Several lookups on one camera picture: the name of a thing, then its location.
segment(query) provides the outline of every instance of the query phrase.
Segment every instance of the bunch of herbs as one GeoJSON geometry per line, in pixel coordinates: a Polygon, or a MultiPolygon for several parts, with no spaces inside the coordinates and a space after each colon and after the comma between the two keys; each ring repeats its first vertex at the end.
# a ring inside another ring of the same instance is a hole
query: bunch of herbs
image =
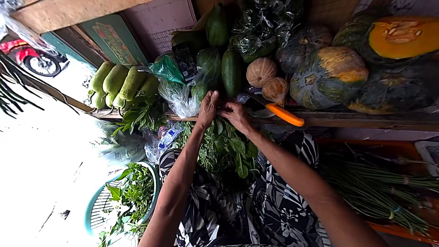
{"type": "MultiPolygon", "coordinates": [[[[174,142],[173,148],[183,148],[195,122],[183,121],[185,131],[174,142]]],[[[246,190],[260,175],[256,160],[258,148],[228,122],[217,117],[204,133],[198,153],[198,163],[214,179],[233,191],[246,190]]]]}
{"type": "Polygon", "coordinates": [[[123,120],[120,123],[115,123],[120,127],[117,128],[111,136],[115,136],[118,131],[129,130],[130,134],[133,132],[134,127],[138,125],[138,130],[142,127],[146,127],[152,131],[157,130],[160,126],[166,125],[167,105],[161,103],[147,96],[136,97],[136,104],[132,105],[130,109],[123,116],[123,120]]]}
{"type": "Polygon", "coordinates": [[[111,193],[110,201],[113,201],[115,208],[105,212],[109,216],[109,225],[107,231],[100,233],[99,247],[110,245],[110,240],[116,235],[136,234],[140,241],[148,225],[143,221],[143,217],[149,209],[154,194],[153,175],[146,167],[129,163],[128,168],[116,181],[122,181],[120,188],[109,184],[105,186],[111,193]]]}

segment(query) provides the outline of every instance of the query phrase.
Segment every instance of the plastic basket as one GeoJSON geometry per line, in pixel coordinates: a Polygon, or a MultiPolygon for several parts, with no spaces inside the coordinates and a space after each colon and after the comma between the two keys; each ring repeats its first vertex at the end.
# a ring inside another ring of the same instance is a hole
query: plastic basket
{"type": "MultiPolygon", "coordinates": [[[[155,204],[157,203],[158,194],[160,193],[160,180],[158,178],[158,172],[154,168],[153,165],[148,164],[146,162],[136,162],[144,167],[147,167],[148,170],[153,175],[154,181],[154,194],[152,196],[151,204],[146,215],[142,218],[142,222],[145,222],[149,219],[154,211],[155,204]]],[[[103,211],[110,211],[113,209],[109,200],[111,198],[111,194],[108,189],[105,187],[105,184],[109,183],[111,186],[122,187],[122,181],[115,181],[121,174],[123,170],[119,173],[115,174],[110,180],[105,182],[93,195],[88,203],[85,217],[84,217],[84,226],[87,233],[90,236],[97,236],[102,231],[105,226],[105,222],[107,218],[103,217],[103,211]]]]}

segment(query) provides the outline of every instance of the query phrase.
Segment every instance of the small orange squash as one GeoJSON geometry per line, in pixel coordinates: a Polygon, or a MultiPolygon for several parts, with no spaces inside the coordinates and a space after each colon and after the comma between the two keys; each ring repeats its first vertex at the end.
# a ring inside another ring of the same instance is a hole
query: small orange squash
{"type": "Polygon", "coordinates": [[[371,48],[384,58],[416,57],[439,49],[439,18],[391,16],[378,19],[369,33],[371,48]]]}
{"type": "Polygon", "coordinates": [[[285,96],[288,93],[288,83],[281,77],[275,77],[265,83],[262,96],[278,105],[285,105],[285,96]]]}
{"type": "Polygon", "coordinates": [[[265,83],[276,77],[276,64],[269,58],[258,58],[247,67],[247,80],[254,87],[263,87],[265,83]]]}

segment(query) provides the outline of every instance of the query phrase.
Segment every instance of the metal grate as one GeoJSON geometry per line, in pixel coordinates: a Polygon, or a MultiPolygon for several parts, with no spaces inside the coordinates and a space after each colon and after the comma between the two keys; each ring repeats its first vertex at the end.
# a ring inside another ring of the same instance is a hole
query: metal grate
{"type": "Polygon", "coordinates": [[[172,50],[172,43],[171,43],[172,37],[170,33],[176,30],[190,30],[191,28],[192,26],[189,26],[189,27],[183,27],[178,29],[166,30],[159,33],[153,33],[149,36],[149,38],[154,43],[155,48],[162,54],[172,50]]]}
{"type": "MultiPolygon", "coordinates": [[[[112,181],[108,183],[111,187],[122,187],[122,181],[112,181]]],[[[102,226],[105,221],[107,220],[105,217],[103,217],[103,211],[111,211],[114,208],[109,203],[111,198],[110,191],[104,187],[104,189],[101,191],[99,196],[96,199],[96,202],[93,205],[93,209],[91,211],[91,217],[90,217],[90,225],[92,230],[96,230],[96,228],[102,226]]]]}

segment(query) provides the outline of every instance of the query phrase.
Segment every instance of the motorcycle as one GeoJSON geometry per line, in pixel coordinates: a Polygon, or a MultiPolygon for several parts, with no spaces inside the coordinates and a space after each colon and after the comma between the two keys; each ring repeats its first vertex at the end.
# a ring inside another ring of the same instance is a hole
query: motorcycle
{"type": "Polygon", "coordinates": [[[40,76],[56,76],[61,72],[61,62],[67,58],[61,54],[52,56],[44,51],[36,50],[24,40],[12,40],[0,43],[0,51],[23,64],[32,73],[40,76]]]}

